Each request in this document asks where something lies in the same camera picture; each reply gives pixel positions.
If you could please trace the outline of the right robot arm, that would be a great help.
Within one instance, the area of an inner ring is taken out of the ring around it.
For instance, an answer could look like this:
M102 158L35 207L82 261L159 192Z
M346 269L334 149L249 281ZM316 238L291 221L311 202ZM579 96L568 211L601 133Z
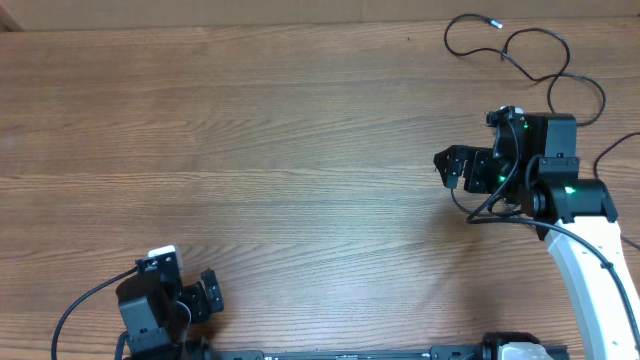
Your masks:
M576 119L488 113L492 147L452 145L435 154L443 185L486 195L467 223L531 226L561 272L589 359L639 356L639 295L622 251L606 185L579 176Z

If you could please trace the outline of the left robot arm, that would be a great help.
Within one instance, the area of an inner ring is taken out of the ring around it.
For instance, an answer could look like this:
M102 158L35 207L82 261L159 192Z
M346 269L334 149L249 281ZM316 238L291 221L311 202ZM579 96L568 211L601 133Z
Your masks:
M118 340L114 358L213 360L217 356L209 342L190 339L189 329L224 310L224 301L211 269L190 286L165 282L158 272L135 275L116 289L126 331Z

